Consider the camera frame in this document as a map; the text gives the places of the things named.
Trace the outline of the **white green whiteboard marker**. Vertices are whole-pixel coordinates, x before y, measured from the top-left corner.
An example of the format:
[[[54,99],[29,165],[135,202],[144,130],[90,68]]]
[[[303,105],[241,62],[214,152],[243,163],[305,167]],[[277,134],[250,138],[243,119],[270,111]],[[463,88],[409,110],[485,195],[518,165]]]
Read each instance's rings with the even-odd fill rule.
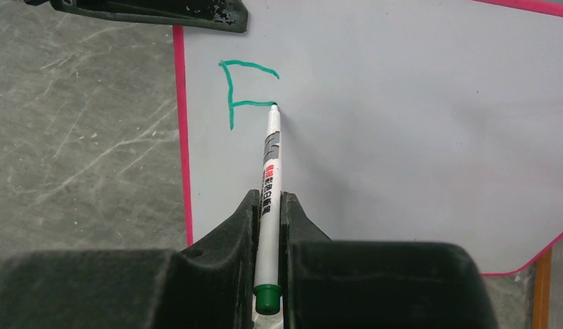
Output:
[[[278,105],[273,103],[268,112],[264,141],[258,248],[253,287],[255,311],[261,315],[278,314],[282,296],[282,288],[278,283],[282,198],[281,132],[280,111]]]

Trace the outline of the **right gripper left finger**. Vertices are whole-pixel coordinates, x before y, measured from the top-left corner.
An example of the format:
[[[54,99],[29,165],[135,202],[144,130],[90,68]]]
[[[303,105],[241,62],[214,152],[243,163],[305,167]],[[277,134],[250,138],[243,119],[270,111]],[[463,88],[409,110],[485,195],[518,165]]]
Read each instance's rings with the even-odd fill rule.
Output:
[[[259,194],[190,247],[43,250],[0,270],[0,328],[252,328]]]

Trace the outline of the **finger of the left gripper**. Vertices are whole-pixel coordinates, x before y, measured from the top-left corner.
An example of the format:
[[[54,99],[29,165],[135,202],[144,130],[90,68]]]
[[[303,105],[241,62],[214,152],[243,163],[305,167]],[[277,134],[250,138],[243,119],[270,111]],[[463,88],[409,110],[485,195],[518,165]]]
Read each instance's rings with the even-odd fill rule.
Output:
[[[24,0],[58,11],[108,21],[180,25],[243,34],[249,12],[242,1],[219,0]]]

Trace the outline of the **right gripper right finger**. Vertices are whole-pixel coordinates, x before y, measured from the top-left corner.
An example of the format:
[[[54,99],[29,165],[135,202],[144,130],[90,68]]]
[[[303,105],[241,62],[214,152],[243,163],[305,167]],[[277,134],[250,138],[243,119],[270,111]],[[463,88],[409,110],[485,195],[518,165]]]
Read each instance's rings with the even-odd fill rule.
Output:
[[[424,241],[338,241],[281,199],[285,328],[496,328],[474,260]]]

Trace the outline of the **pink-framed whiteboard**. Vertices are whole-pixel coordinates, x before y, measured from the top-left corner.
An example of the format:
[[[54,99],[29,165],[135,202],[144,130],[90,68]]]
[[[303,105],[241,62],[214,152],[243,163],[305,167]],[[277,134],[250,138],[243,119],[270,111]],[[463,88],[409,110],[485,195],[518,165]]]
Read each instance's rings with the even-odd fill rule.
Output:
[[[512,273],[563,234],[563,18],[477,1],[246,1],[187,27],[190,238],[283,188],[333,239],[446,241]]]

